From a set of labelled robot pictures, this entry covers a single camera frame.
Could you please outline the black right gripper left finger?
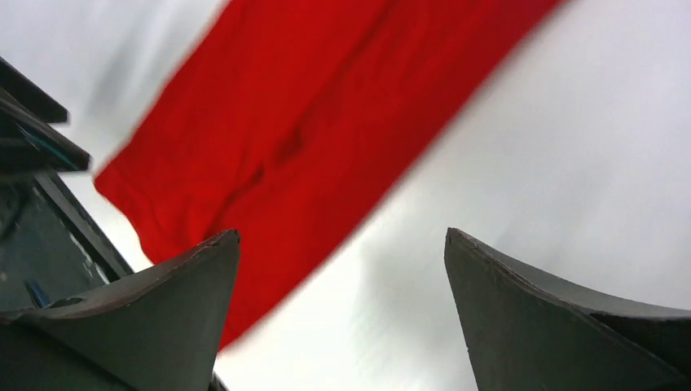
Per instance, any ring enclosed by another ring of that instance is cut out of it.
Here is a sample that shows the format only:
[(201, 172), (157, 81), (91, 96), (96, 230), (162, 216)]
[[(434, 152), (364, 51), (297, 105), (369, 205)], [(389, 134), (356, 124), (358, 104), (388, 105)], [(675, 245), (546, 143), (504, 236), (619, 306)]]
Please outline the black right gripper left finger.
[(206, 390), (235, 283), (234, 230), (41, 309), (1, 316), (4, 390)]

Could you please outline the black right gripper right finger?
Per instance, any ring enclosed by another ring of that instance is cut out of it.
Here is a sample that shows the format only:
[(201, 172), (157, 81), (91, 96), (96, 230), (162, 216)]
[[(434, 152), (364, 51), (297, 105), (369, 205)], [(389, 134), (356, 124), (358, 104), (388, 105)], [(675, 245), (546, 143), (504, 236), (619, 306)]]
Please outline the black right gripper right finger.
[(447, 231), (444, 263), (480, 390), (687, 390), (690, 313), (612, 296)]

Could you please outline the red t shirt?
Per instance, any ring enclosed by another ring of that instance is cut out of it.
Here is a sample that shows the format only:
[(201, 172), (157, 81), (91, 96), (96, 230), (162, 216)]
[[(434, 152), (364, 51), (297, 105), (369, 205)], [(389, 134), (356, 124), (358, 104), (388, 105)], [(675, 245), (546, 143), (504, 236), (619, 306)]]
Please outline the red t shirt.
[(372, 211), (544, 1), (232, 1), (95, 179), (160, 263), (225, 229), (242, 336)]

